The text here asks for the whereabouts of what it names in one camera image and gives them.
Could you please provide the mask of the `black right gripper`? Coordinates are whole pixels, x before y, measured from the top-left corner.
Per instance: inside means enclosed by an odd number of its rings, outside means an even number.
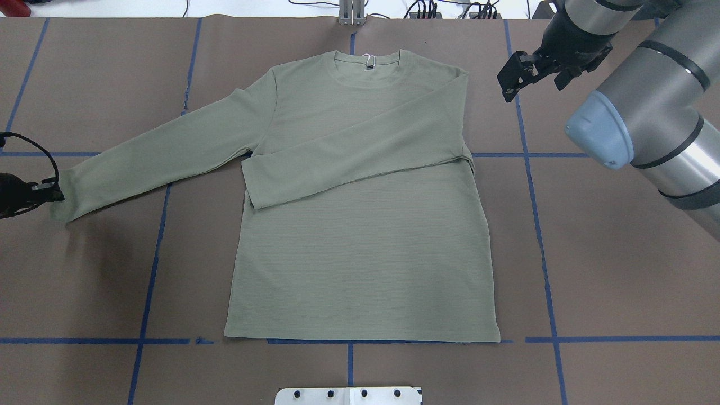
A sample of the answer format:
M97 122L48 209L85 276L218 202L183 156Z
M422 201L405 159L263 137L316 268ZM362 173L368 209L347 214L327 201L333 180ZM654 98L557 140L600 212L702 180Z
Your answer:
M610 41L613 38L613 34L584 31L566 11L558 11L543 32L540 47L532 55L524 51L512 53L497 74L504 101L512 102L520 90L551 74L556 74L556 88L565 89L583 72L597 69L612 50Z

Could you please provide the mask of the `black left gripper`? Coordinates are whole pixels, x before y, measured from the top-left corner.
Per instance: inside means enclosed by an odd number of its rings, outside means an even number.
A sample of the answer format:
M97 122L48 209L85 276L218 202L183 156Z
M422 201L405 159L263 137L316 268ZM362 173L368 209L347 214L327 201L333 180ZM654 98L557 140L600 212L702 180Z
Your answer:
M65 200L59 179L45 179L38 183L25 182L19 177L1 173L1 218L11 218L34 210L44 203Z

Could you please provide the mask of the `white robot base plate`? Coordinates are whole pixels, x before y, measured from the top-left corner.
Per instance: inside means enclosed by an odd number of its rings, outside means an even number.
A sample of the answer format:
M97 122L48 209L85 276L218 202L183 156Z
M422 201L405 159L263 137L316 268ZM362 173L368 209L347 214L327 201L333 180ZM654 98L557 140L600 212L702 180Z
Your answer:
M411 386L286 388L275 404L423 404L422 390Z

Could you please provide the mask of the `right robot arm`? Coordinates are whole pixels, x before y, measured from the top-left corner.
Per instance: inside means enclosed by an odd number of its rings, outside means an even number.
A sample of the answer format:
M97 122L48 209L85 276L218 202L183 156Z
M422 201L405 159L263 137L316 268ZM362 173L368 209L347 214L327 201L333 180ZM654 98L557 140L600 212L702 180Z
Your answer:
M644 1L566 1L533 53L516 51L497 80L506 102L555 77L558 89L599 67ZM663 23L589 93L565 133L609 169L643 174L675 208L718 238L718 130L694 102L718 85L717 1L658 1Z

